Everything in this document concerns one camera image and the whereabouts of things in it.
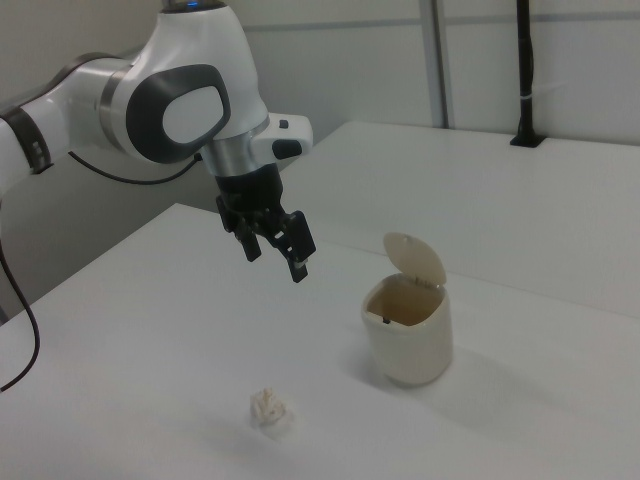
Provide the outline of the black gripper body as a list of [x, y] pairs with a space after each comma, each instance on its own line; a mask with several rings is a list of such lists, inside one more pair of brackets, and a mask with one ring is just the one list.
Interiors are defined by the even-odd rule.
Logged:
[[226, 231], [235, 231], [242, 220], [271, 230], [282, 222], [283, 184], [276, 165], [238, 176], [216, 176], [215, 181], [220, 190], [216, 204]]

